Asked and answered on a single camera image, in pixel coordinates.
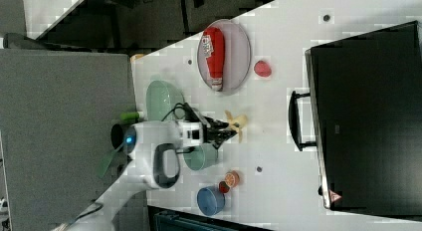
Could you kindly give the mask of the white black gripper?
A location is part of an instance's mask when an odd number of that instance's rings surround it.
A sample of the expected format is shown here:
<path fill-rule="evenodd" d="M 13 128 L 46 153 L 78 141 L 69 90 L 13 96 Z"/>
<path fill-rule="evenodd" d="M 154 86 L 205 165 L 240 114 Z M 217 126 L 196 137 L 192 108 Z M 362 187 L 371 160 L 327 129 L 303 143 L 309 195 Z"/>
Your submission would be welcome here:
<path fill-rule="evenodd" d="M 224 129 L 229 126 L 227 122 L 209 116 L 205 119 L 214 129 Z M 237 134 L 235 130 L 214 130 L 207 133 L 207 126 L 200 121 L 179 120 L 177 125 L 180 129 L 183 147 L 198 146 L 208 141 L 214 148 L 218 149 L 225 141 Z"/>

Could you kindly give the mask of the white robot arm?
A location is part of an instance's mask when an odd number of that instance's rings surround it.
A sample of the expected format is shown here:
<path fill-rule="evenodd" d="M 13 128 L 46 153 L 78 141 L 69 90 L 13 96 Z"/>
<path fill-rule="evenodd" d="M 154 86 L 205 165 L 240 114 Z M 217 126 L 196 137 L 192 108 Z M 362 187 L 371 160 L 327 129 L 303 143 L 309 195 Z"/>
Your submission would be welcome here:
<path fill-rule="evenodd" d="M 180 168 L 171 175 L 164 158 L 179 164 L 178 154 L 208 144 L 217 149 L 237 132 L 213 118 L 147 120 L 131 125 L 124 135 L 123 150 L 130 162 L 119 178 L 79 216 L 51 231 L 114 231 L 113 219 L 135 194 L 167 189 L 176 184 Z"/>

